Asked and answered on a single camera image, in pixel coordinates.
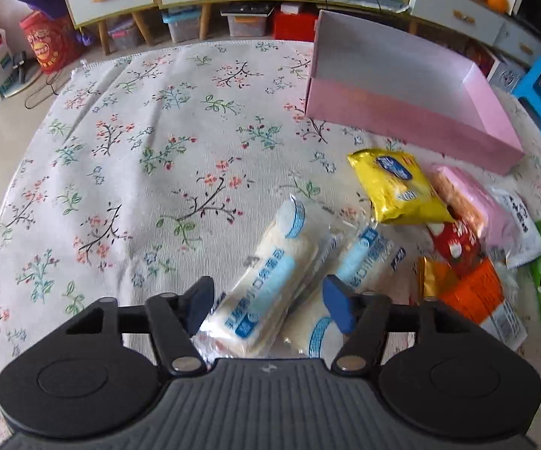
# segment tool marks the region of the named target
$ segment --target red box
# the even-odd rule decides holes
[[[280,41],[314,42],[314,32],[318,15],[314,13],[275,12],[273,38]]]

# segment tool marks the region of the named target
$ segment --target pink box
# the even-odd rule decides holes
[[[502,175],[524,155],[506,112],[472,61],[340,13],[320,13],[305,112]]]

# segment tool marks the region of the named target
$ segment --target white package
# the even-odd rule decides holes
[[[515,192],[492,187],[491,193],[515,221],[514,243],[507,246],[506,267],[514,269],[541,256],[541,235],[523,200]]]
[[[332,263],[327,274],[334,273],[357,293],[389,294],[387,281],[405,257],[404,248],[368,226]],[[279,337],[299,353],[321,357],[328,366],[331,365],[344,338],[323,303],[322,285],[318,285],[314,293],[287,317]]]
[[[216,353],[225,347],[227,356],[264,355],[292,300],[352,233],[352,225],[321,206],[291,196],[277,211],[246,272],[202,324],[201,332],[213,343],[200,347],[215,347]]]

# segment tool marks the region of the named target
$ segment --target blue label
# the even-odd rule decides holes
[[[295,207],[295,213],[293,215],[292,228],[289,230],[285,238],[294,239],[302,231],[304,226],[304,220],[306,220],[306,208],[304,204],[292,196],[293,205]]]
[[[225,320],[225,326],[235,330],[240,338],[248,338],[255,326],[275,305],[281,290],[292,277],[296,267],[294,259],[283,249],[275,248],[271,256],[258,262],[258,275],[246,295]]]
[[[412,179],[412,174],[410,174],[408,169],[401,165],[397,159],[387,155],[382,155],[377,157],[376,161],[378,165],[380,165],[387,172],[392,173],[395,177],[399,177],[405,181]]]
[[[392,242],[372,228],[366,228],[357,243],[346,252],[335,275],[356,290],[375,262],[392,249]]]
[[[323,337],[325,336],[325,331],[331,324],[331,318],[325,316],[321,318],[314,330],[312,335],[310,335],[310,343],[308,344],[308,357],[319,358],[320,357],[320,346],[323,344]]]

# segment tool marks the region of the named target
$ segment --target floral tablecloth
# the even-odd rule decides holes
[[[0,372],[86,305],[143,303],[211,275],[230,288],[283,199],[350,218],[368,200],[346,155],[405,149],[516,188],[541,218],[541,134],[498,91],[525,159],[506,178],[440,154],[304,117],[312,45],[203,43],[79,68],[35,133],[0,215]],[[408,258],[433,255],[417,228]],[[401,282],[414,284],[413,266]],[[520,271],[521,354],[541,375],[541,322]],[[143,337],[129,339],[149,352]],[[0,442],[8,430],[0,414]],[[541,408],[530,435],[541,442]]]

